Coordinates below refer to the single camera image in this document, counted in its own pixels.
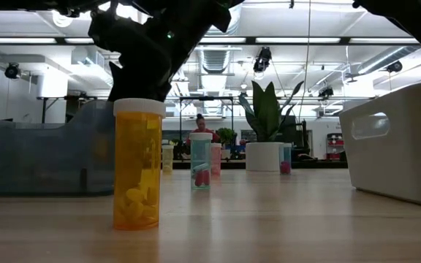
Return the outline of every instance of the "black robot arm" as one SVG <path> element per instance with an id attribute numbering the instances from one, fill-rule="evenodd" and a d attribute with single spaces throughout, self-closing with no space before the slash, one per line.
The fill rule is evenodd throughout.
<path id="1" fill-rule="evenodd" d="M 386 17 L 421 44 L 421 0 L 354 0 L 353 7 L 360 6 Z"/>
<path id="2" fill-rule="evenodd" d="M 107 1 L 0 0 L 0 10 L 56 9 L 74 18 L 91 10 L 89 36 L 99 47 L 121 54 L 122 67 L 110 63 L 114 85 L 109 100 L 164 101 L 172 76 L 205 32 L 212 25 L 226 31 L 231 18 L 228 9 L 244 0 L 113 0 L 108 11 L 98 10 Z M 143 25 L 119 18 L 115 15 L 118 3 L 136 7 L 152 18 Z M 421 44 L 421 0 L 354 0 L 353 6 L 388 18 Z"/>
<path id="3" fill-rule="evenodd" d="M 173 75 L 211 26 L 226 31 L 229 8 L 243 0 L 136 0 L 133 5 L 152 15 L 143 25 L 115 15 L 115 1 L 105 12 L 91 12 L 88 35 L 95 44 L 119 52 L 121 68 L 110 63 L 114 80 L 110 101 L 146 98 L 164 101 Z"/>

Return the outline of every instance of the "gray storage bin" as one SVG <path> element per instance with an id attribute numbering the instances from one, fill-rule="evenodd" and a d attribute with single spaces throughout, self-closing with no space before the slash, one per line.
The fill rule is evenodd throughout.
<path id="1" fill-rule="evenodd" d="M 0 121 L 0 195 L 113 192 L 113 103 L 85 104 L 65 125 Z"/>

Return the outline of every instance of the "table surface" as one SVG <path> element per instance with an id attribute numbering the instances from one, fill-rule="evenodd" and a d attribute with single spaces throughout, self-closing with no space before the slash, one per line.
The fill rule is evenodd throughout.
<path id="1" fill-rule="evenodd" d="M 0 198 L 0 262 L 420 262 L 421 206 L 355 191 L 346 169 L 162 176 L 160 227 L 112 229 L 112 198 Z"/>

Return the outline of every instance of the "yellow pill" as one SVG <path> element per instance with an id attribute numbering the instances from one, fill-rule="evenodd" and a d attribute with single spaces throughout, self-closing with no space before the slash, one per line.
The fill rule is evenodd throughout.
<path id="1" fill-rule="evenodd" d="M 139 202 L 132 202 L 126 209 L 126 218 L 128 221 L 135 221 L 144 212 L 144 205 Z"/>
<path id="2" fill-rule="evenodd" d="M 135 223 L 140 226 L 147 226 L 147 225 L 155 224 L 158 222 L 159 220 L 157 218 L 150 218 L 150 217 L 141 217 L 135 221 Z"/>
<path id="3" fill-rule="evenodd" d="M 157 205 L 159 201 L 159 191 L 155 187 L 149 187 L 147 189 L 147 204 Z"/>
<path id="4" fill-rule="evenodd" d="M 154 217 L 156 215 L 157 209 L 150 205 L 144 205 L 143 216 L 145 217 Z"/>
<path id="5" fill-rule="evenodd" d="M 144 200 L 143 193 L 139 189 L 131 188 L 126 191 L 127 203 L 142 202 Z"/>

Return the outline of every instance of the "person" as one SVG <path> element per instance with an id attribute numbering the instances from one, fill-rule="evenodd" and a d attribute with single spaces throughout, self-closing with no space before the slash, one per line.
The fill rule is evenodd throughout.
<path id="1" fill-rule="evenodd" d="M 204 116 L 202 116 L 202 114 L 200 113 L 197 114 L 196 125 L 197 125 L 197 129 L 192 131 L 192 133 L 193 132 L 207 132 L 207 133 L 212 134 L 212 142 L 218 142 L 220 140 L 220 137 L 217 135 L 217 133 L 215 133 L 214 131 L 210 129 L 205 128 L 205 119 L 204 119 Z M 186 144 L 187 145 L 191 144 L 191 140 L 189 139 L 189 136 L 188 136 L 188 139 L 186 140 Z"/>

